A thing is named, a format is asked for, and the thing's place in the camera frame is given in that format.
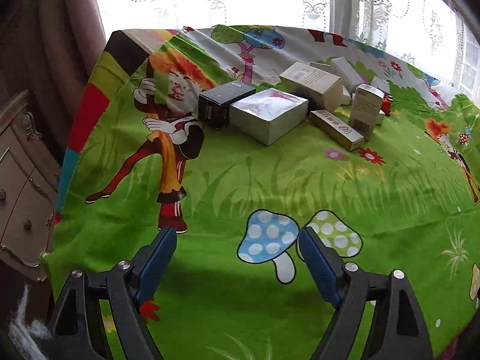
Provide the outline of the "beige gold-print box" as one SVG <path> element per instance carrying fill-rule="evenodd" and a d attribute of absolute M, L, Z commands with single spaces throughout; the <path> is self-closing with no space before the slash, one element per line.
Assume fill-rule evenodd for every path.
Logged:
<path fill-rule="evenodd" d="M 279 75 L 287 92 L 310 98 L 333 113 L 343 104 L 343 80 L 332 73 L 296 62 Z"/>

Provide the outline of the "cream carved cabinet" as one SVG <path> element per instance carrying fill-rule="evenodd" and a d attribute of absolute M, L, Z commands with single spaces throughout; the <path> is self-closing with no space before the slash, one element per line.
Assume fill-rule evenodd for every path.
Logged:
<path fill-rule="evenodd" d="M 52 250 L 60 167 L 43 143 L 29 92 L 1 108 L 1 261 L 31 281 L 47 274 L 40 257 Z"/>

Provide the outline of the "long beige narrow box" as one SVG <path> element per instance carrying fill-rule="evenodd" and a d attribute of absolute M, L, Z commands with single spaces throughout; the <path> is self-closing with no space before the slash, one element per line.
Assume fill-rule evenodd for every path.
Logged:
<path fill-rule="evenodd" d="M 311 111 L 309 119 L 347 151 L 359 149 L 364 143 L 364 137 L 360 133 L 329 111 Z"/>

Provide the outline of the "red toy truck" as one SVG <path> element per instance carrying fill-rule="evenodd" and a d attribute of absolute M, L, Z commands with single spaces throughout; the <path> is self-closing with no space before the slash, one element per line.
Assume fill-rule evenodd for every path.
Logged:
<path fill-rule="evenodd" d="M 386 117 L 391 116 L 392 102 L 393 102 L 393 97 L 390 94 L 384 94 L 381 111 L 385 114 Z"/>

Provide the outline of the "upright barcode box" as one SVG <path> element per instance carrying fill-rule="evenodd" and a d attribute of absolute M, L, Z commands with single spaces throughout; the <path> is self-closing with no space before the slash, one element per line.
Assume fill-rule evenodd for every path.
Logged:
<path fill-rule="evenodd" d="M 348 124 L 366 141 L 373 135 L 377 116 L 383 105 L 384 93 L 371 85 L 360 84 L 355 89 Z"/>

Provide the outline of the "green cartoon tablecloth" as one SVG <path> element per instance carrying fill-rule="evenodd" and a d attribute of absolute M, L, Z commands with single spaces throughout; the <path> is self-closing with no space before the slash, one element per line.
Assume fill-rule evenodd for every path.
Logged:
<path fill-rule="evenodd" d="M 187 115 L 149 132 L 135 104 L 146 67 L 154 104 L 195 104 L 230 81 L 281 88 L 290 65 L 345 58 L 383 79 L 391 114 L 360 149 L 343 150 L 302 122 L 272 145 Z M 55 292 L 80 268 L 131 258 L 162 224 L 175 255 L 141 314 L 166 359 L 307 359 L 333 314 L 299 256 L 295 234 L 264 255 L 253 213 L 312 224 L 363 269 L 403 270 L 439 359 L 479 357 L 479 108 L 434 78 L 330 33 L 261 25 L 112 33 L 85 87 L 67 142 L 54 248 L 43 267 Z"/>

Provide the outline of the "silver pink box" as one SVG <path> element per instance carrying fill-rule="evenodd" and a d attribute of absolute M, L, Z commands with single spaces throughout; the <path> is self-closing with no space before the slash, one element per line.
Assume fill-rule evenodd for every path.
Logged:
<path fill-rule="evenodd" d="M 229 122 L 260 143 L 270 146 L 300 125 L 308 113 L 308 100 L 275 88 L 252 94 L 229 108 Z"/>

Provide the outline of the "black rectangular box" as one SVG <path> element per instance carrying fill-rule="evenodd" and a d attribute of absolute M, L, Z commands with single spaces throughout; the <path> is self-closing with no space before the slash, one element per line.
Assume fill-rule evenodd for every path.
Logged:
<path fill-rule="evenodd" d="M 230 123 L 230 106 L 256 93 L 253 86 L 233 80 L 199 94 L 199 120 L 211 128 L 219 129 Z"/>

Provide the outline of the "tall white box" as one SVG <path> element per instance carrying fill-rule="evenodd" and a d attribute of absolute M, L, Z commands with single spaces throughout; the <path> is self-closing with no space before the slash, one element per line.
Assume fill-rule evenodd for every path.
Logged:
<path fill-rule="evenodd" d="M 350 94 L 353 94 L 356 88 L 364 83 L 360 74 L 344 57 L 332 58 L 329 66 L 333 74 L 342 78 L 343 85 Z"/>

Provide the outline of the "brown curtain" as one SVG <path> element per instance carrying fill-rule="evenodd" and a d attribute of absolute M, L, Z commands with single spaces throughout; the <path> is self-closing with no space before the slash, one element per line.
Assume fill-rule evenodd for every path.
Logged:
<path fill-rule="evenodd" d="M 1 0 L 1 102 L 28 90 L 57 156 L 105 45 L 97 0 Z"/>

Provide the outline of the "white lace curtain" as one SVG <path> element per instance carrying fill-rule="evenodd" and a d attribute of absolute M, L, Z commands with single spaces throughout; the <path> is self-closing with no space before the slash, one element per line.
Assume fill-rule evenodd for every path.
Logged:
<path fill-rule="evenodd" d="M 394 55 L 473 99 L 479 42 L 452 0 L 97 0 L 106 33 L 272 24 L 326 30 Z"/>

